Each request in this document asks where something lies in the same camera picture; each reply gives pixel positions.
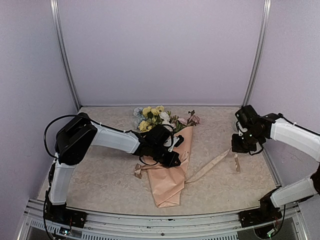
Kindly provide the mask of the tan satin ribbon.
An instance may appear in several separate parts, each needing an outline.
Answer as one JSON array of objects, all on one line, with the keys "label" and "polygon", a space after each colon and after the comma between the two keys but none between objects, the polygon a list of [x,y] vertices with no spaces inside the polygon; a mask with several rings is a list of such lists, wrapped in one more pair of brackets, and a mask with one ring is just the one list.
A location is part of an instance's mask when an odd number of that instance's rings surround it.
[{"label": "tan satin ribbon", "polygon": [[[221,153],[220,155],[212,159],[209,163],[207,163],[199,171],[197,171],[193,176],[187,179],[185,183],[189,184],[189,183],[197,182],[204,175],[206,175],[213,167],[215,167],[220,161],[225,159],[230,151],[231,151],[231,148],[229,148],[228,150],[224,151],[223,153]],[[138,179],[141,179],[142,178],[141,171],[144,169],[145,169],[145,166],[141,166],[139,163],[137,163],[134,170],[134,176]]]}]

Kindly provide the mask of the beige wrapping paper sheet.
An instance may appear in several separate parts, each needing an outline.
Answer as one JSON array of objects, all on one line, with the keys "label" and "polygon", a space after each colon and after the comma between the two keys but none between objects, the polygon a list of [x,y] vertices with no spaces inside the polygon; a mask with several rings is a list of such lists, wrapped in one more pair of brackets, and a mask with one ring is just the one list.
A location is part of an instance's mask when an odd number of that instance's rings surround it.
[{"label": "beige wrapping paper sheet", "polygon": [[158,208],[176,207],[180,205],[180,196],[185,188],[185,179],[190,162],[193,127],[189,126],[175,135],[184,138],[183,143],[174,150],[179,153],[181,164],[176,167],[166,168],[159,164],[144,166],[147,172],[152,196]]}]

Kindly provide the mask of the yellow rose fake flower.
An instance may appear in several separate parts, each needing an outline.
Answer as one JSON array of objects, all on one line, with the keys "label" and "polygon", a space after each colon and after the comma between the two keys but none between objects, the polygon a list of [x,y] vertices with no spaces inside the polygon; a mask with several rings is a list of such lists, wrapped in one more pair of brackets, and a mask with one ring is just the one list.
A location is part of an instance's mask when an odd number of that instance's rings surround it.
[{"label": "yellow rose fake flower", "polygon": [[164,121],[161,117],[161,113],[164,111],[165,108],[162,105],[156,107],[143,107],[142,110],[139,111],[140,122],[138,129],[140,132],[148,132],[156,125],[161,124]]}]

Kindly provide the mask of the mauve bud fake flower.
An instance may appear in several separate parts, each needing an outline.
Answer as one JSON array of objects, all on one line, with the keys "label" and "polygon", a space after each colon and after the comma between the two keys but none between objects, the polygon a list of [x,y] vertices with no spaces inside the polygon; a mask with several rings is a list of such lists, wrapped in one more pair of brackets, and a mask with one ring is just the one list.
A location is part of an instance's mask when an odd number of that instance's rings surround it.
[{"label": "mauve bud fake flower", "polygon": [[182,117],[178,117],[177,115],[174,115],[169,120],[170,124],[174,128],[174,132],[177,133],[181,131],[182,129],[187,127],[187,120]]}]

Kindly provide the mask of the white rose fake flower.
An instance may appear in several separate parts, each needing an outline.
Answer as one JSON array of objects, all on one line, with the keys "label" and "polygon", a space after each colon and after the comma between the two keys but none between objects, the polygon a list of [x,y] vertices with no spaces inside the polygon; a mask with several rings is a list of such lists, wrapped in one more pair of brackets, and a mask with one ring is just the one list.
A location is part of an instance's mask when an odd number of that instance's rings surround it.
[{"label": "white rose fake flower", "polygon": [[165,127],[173,127],[173,125],[170,123],[171,117],[167,112],[162,111],[159,116],[162,119],[162,125],[164,125]]}]

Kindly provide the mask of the blue hydrangea fake flower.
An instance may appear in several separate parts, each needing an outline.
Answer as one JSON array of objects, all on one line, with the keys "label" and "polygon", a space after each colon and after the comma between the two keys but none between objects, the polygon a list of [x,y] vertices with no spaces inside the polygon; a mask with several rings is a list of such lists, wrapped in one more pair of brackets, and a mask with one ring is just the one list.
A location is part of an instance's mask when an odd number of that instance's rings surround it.
[{"label": "blue hydrangea fake flower", "polygon": [[143,115],[143,107],[136,107],[134,110],[133,110],[133,116],[135,117],[135,120],[133,122],[133,125],[135,128],[139,128],[139,125],[142,121],[145,121],[146,118],[144,117]]}]

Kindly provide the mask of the pink fake flower stem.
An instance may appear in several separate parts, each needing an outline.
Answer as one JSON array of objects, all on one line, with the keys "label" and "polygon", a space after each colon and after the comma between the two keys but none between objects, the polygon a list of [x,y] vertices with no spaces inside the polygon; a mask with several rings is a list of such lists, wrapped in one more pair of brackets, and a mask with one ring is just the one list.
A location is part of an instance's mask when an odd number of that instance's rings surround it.
[{"label": "pink fake flower stem", "polygon": [[195,111],[188,111],[189,117],[187,119],[187,126],[191,127],[191,126],[196,126],[198,124],[200,124],[200,118],[195,114]]}]

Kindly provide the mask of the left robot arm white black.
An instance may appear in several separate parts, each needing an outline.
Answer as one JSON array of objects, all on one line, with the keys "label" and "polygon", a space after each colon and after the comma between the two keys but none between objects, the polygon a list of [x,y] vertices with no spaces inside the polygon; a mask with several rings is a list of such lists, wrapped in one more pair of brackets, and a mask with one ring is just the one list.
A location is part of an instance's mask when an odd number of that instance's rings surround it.
[{"label": "left robot arm white black", "polygon": [[156,164],[167,168],[181,165],[179,154],[173,149],[184,138],[175,137],[173,127],[168,124],[158,124],[149,131],[138,133],[106,126],[84,112],[68,117],[71,120],[56,134],[54,153],[48,153],[53,158],[53,168],[46,197],[52,204],[50,214],[61,223],[70,218],[70,211],[64,205],[73,171],[91,146],[115,149],[139,158],[151,157]]}]

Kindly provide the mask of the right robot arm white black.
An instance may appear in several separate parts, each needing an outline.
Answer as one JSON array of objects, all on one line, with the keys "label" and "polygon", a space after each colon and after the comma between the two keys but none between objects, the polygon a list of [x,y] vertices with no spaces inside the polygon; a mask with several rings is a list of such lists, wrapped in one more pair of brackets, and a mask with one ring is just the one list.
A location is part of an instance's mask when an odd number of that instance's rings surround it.
[{"label": "right robot arm white black", "polygon": [[[242,118],[239,112],[235,114],[240,125],[238,133],[231,137],[231,150],[234,153],[254,155],[260,153],[257,145],[263,147],[266,140],[274,140],[287,144],[320,161],[320,135],[309,129],[298,126],[285,119],[281,114],[270,113],[265,116]],[[285,187],[280,187],[271,193],[264,203],[256,210],[256,218],[266,222],[275,212],[288,203],[307,199],[320,193],[320,170]]]}]

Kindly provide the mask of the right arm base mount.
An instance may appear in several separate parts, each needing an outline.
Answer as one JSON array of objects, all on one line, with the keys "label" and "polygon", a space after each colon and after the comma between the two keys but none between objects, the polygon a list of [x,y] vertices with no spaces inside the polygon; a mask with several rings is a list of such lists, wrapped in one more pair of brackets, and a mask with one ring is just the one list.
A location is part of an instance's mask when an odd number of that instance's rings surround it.
[{"label": "right arm base mount", "polygon": [[272,222],[283,217],[279,208],[263,210],[260,207],[241,211],[238,216],[242,228]]}]

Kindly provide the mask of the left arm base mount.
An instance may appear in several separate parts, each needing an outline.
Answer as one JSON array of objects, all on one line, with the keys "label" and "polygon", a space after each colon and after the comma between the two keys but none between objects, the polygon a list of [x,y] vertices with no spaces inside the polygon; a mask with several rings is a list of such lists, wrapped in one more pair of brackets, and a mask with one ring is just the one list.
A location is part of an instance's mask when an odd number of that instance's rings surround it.
[{"label": "left arm base mount", "polygon": [[46,220],[59,223],[69,227],[83,229],[87,219],[87,213],[84,211],[71,209],[45,210],[44,216]]}]

